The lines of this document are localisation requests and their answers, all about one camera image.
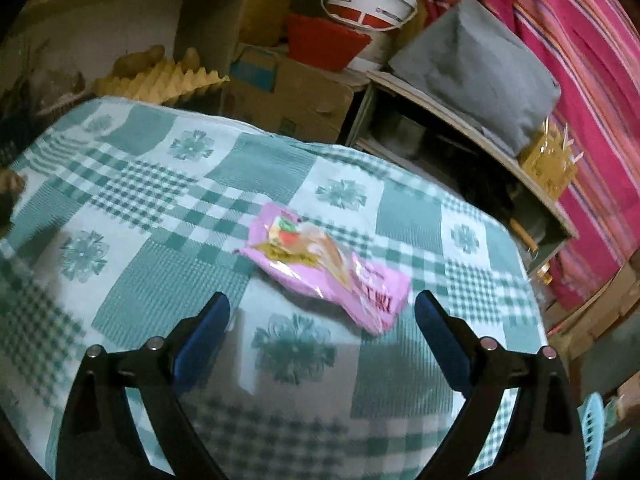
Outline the light blue laundry basket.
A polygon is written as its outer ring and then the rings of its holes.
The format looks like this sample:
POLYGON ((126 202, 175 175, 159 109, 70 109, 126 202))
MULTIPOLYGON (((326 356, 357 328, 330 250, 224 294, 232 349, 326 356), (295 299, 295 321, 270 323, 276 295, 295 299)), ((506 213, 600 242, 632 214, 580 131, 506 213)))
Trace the light blue laundry basket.
POLYGON ((600 460, 605 433, 605 410, 600 393, 590 393, 578 408, 584 441, 586 479, 592 480, 600 460))

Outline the pink snack wrapper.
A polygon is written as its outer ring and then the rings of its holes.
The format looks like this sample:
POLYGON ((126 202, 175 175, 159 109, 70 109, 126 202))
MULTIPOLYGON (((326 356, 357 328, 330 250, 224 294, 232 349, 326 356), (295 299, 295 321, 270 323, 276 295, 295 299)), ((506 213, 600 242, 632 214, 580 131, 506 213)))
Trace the pink snack wrapper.
POLYGON ((374 336, 394 327, 408 301, 406 274, 360 257, 276 203, 262 206, 239 254, 292 292, 342 307, 374 336))

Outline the green checkered tablecloth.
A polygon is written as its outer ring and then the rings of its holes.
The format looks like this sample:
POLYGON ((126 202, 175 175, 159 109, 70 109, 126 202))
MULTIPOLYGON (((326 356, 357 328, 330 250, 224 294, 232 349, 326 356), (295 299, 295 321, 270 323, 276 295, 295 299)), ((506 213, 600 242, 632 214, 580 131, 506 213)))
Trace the green checkered tablecloth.
POLYGON ((232 479, 411 479, 460 410, 405 309, 375 337, 242 255, 266 203, 404 274, 504 348, 546 341, 505 229, 388 162, 245 122, 85 102, 14 160, 25 191, 1 243, 1 405, 52 470, 86 349, 139 348, 231 304, 220 351, 182 397, 232 479))

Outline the yellow utensil basket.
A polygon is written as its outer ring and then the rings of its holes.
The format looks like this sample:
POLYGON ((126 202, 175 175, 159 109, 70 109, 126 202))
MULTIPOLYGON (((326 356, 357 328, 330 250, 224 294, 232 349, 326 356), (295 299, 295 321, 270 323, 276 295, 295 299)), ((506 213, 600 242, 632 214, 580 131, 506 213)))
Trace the yellow utensil basket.
POLYGON ((558 200, 576 177, 583 157, 583 152, 574 151, 568 125, 561 129, 547 117, 534 140, 518 154, 518 163, 552 200, 558 200))

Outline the wooden shelf cabinet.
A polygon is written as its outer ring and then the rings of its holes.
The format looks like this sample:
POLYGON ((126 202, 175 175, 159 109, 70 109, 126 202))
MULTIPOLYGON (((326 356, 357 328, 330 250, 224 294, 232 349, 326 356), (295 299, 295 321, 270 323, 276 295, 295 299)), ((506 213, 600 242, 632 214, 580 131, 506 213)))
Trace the wooden shelf cabinet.
POLYGON ((479 128, 392 74, 370 72, 367 80, 349 146, 433 182, 496 219, 524 257, 528 275, 578 239, 561 205, 479 128))

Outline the yellow egg carton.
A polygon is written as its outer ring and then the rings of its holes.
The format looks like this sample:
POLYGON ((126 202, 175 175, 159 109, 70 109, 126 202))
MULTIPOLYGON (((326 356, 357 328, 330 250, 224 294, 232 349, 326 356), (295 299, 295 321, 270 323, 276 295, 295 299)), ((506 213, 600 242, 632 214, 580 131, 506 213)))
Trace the yellow egg carton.
POLYGON ((134 78, 99 78, 94 82, 92 91, 96 96, 117 96, 173 107, 190 101, 194 96, 199 98, 216 91, 229 81, 228 76, 221 77, 216 70, 209 72, 201 67, 184 72, 176 62, 163 60, 134 78))

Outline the grey fabric bag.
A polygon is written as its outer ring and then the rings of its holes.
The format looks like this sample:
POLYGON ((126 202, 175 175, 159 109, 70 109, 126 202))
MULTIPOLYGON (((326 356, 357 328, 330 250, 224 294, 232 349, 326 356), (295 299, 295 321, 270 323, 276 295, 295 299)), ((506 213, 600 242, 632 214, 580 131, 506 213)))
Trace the grey fabric bag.
POLYGON ((511 157, 534 140, 561 86, 537 55, 477 0, 461 0, 388 62, 511 157))

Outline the cardboard box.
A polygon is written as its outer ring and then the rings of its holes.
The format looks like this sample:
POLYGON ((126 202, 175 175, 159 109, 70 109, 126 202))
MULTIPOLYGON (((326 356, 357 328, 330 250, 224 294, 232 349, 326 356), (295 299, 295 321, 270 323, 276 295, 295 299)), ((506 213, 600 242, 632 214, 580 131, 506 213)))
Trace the cardboard box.
POLYGON ((299 63, 278 49, 239 44, 222 92, 224 116, 306 142, 335 144, 348 133, 369 79, 299 63))

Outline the striped magenta curtain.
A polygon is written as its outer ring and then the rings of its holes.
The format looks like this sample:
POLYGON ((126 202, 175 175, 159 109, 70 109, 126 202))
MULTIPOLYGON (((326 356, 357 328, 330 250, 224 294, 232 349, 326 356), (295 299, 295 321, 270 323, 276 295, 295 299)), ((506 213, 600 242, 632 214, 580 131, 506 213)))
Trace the striped magenta curtain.
MULTIPOLYGON (((460 0, 423 0, 435 21, 460 0)), ((555 299, 573 310, 639 247, 639 34, 617 0, 477 0, 561 87, 552 114, 582 153, 560 204, 578 229, 551 261, 555 299)))

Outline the red plastic basin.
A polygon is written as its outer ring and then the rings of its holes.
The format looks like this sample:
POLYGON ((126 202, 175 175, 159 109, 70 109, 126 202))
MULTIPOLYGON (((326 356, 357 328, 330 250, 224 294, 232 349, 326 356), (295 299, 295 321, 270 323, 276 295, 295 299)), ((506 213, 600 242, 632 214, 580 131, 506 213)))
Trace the red plastic basin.
POLYGON ((371 37, 325 18, 290 14, 288 56, 305 65, 339 73, 371 42, 371 37))

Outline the white plastic bucket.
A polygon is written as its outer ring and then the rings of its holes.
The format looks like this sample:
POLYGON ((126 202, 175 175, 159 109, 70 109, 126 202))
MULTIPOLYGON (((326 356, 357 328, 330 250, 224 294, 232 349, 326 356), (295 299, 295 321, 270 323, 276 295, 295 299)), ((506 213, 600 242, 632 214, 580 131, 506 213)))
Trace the white plastic bucket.
POLYGON ((320 0, 320 4, 328 18, 370 38, 348 66, 367 73, 386 63, 394 37, 414 18, 419 0, 320 0))

